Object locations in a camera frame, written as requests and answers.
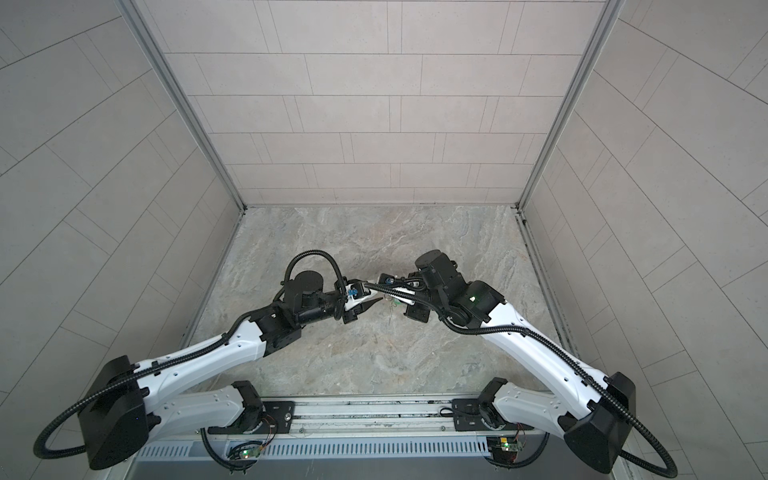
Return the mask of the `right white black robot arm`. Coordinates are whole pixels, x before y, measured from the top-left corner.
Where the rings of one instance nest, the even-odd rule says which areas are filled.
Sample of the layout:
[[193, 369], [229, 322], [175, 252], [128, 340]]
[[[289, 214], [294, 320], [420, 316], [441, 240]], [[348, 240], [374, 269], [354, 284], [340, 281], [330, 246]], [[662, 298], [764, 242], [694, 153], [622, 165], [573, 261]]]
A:
[[465, 281], [456, 263], [439, 250], [420, 256], [407, 277], [383, 283], [406, 302], [407, 317], [424, 321], [436, 313], [453, 332], [501, 348], [549, 390], [533, 392], [496, 377], [468, 417], [491, 429], [512, 424], [555, 435], [600, 473], [609, 473], [624, 456], [624, 444], [638, 423], [636, 387], [626, 375], [607, 375], [563, 350], [489, 284]]

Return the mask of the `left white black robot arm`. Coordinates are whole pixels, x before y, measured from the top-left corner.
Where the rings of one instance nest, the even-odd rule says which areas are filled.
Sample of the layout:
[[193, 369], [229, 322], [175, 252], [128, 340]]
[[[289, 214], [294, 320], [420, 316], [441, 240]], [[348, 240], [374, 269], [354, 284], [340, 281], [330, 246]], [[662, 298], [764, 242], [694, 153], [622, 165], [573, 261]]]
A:
[[225, 333], [139, 362], [107, 362], [77, 411], [92, 470], [128, 459], [148, 442], [188, 430], [239, 434], [259, 428], [265, 408], [255, 387], [237, 381], [211, 394], [190, 388], [290, 345], [304, 326], [333, 318], [349, 323], [380, 301], [361, 281], [339, 278], [324, 291], [320, 273], [303, 271], [284, 282], [269, 305], [238, 317]]

